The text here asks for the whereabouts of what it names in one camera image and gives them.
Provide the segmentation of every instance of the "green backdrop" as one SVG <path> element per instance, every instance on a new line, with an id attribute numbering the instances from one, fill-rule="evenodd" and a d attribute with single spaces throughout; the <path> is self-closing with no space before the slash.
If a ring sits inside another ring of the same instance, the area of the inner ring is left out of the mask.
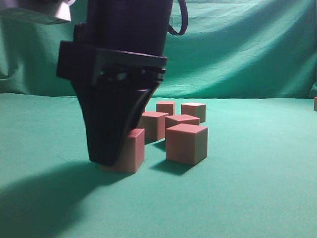
<path id="1" fill-rule="evenodd" d="M 85 21 L 45 26 L 1 19 L 0 92 L 74 95 L 55 76 L 60 40 Z M 308 98 L 317 95 L 316 0 L 187 0 L 185 36 L 168 36 L 166 79 L 155 97 Z M 180 26 L 175 2 L 171 24 Z"/>

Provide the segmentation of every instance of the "wooden block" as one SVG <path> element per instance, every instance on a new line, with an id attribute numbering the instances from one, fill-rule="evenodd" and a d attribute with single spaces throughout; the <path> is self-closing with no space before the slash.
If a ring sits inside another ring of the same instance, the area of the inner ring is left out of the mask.
<path id="1" fill-rule="evenodd" d="M 187 114 L 200 118 L 200 123 L 206 121 L 206 104 L 203 103 L 182 103 L 181 114 Z"/>
<path id="2" fill-rule="evenodd" d="M 138 128 L 145 129 L 145 138 L 158 141 L 165 137 L 165 117 L 168 113 L 145 112 L 142 114 Z"/>
<path id="3" fill-rule="evenodd" d="M 314 97 L 314 111 L 317 112 L 317 97 Z"/>
<path id="4" fill-rule="evenodd" d="M 187 114 L 165 117 L 165 129 L 178 124 L 199 125 L 200 119 Z"/>
<path id="5" fill-rule="evenodd" d="M 127 136 L 120 157 L 114 166 L 101 166 L 102 171 L 136 173 L 144 161 L 145 130 L 131 130 Z"/>
<path id="6" fill-rule="evenodd" d="M 157 112 L 175 115 L 175 102 L 157 102 Z"/>
<path id="7" fill-rule="evenodd" d="M 196 165 L 208 153 L 208 127 L 178 124 L 166 129 L 166 159 Z"/>

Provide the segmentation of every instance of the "black cable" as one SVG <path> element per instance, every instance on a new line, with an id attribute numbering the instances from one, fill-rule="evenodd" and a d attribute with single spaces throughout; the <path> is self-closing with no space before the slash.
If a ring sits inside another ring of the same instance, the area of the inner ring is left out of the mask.
<path id="1" fill-rule="evenodd" d="M 186 1 L 185 0 L 178 0 L 179 3 L 179 8 L 180 8 L 180 12 L 182 14 L 182 26 L 180 28 L 180 31 L 177 32 L 174 30 L 174 28 L 169 25 L 168 26 L 168 32 L 172 35 L 177 35 L 177 36 L 181 36 L 184 35 L 186 30 L 187 30 L 187 26 L 188 26 L 188 12 L 187 12 L 187 6 L 186 6 Z"/>

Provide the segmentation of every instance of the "cube top face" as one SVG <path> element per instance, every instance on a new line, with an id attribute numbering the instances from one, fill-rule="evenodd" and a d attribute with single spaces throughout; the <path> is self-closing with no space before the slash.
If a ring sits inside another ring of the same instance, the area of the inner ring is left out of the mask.
<path id="1" fill-rule="evenodd" d="M 157 102 L 157 104 L 168 104 L 168 105 L 174 105 L 175 102 L 172 101 L 162 101 L 162 102 Z"/>
<path id="2" fill-rule="evenodd" d="M 201 132 L 203 130 L 206 130 L 207 127 L 206 126 L 202 126 L 202 125 L 191 125 L 191 124 L 178 124 L 178 125 L 175 125 L 175 126 L 172 126 L 168 129 L 166 129 L 166 131 L 170 131 L 170 130 L 173 130 L 173 131 L 182 131 L 182 132 L 187 132 L 187 133 L 198 133 L 198 132 Z"/>
<path id="3" fill-rule="evenodd" d="M 199 119 L 197 117 L 194 117 L 194 116 L 191 116 L 191 115 L 187 115 L 187 114 L 167 116 L 166 118 L 169 118 L 169 119 L 172 119 L 172 120 L 176 120 L 176 121 Z"/>
<path id="4" fill-rule="evenodd" d="M 136 137 L 138 137 L 143 131 L 144 131 L 143 128 L 133 129 L 133 130 L 130 131 L 130 133 L 128 134 L 128 137 L 129 137 L 129 138 L 136 138 Z"/>
<path id="5" fill-rule="evenodd" d="M 205 105 L 204 103 L 182 103 L 182 105 L 188 105 L 188 106 L 203 106 Z"/>
<path id="6" fill-rule="evenodd" d="M 167 116 L 168 113 L 160 113 L 160 112 L 145 112 L 142 113 L 143 117 L 151 117 L 151 118 L 160 118 L 163 116 Z"/>

